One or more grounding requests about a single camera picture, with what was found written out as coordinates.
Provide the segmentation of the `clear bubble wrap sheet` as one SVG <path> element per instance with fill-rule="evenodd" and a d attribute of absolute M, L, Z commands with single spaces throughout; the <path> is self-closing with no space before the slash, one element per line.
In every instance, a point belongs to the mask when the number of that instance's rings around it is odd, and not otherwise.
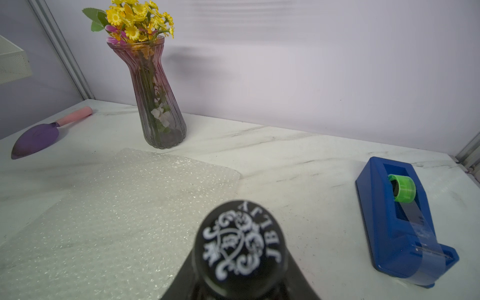
<path fill-rule="evenodd" d="M 125 148 L 1 247 L 4 300 L 157 300 L 238 171 Z"/>

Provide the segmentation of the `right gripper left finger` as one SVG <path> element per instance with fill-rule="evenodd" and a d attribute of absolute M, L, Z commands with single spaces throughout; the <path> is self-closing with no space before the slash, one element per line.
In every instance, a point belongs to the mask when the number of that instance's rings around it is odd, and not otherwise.
<path fill-rule="evenodd" d="M 197 280 L 191 258 L 187 258 L 160 300 L 195 300 Z"/>

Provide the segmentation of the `red glass bottle black cap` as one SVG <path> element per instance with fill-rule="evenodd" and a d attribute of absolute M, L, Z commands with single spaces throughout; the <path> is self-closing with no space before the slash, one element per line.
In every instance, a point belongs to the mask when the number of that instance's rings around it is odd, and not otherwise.
<path fill-rule="evenodd" d="M 225 202 L 201 223 L 192 249 L 196 278 L 219 300 L 275 298 L 288 268 L 282 229 L 263 206 Z"/>

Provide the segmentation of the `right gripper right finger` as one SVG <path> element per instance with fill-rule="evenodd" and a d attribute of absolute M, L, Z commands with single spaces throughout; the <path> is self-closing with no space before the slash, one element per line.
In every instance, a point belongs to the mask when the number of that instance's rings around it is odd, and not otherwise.
<path fill-rule="evenodd" d="M 284 277 L 286 300 L 320 300 L 293 258 L 288 259 Z"/>

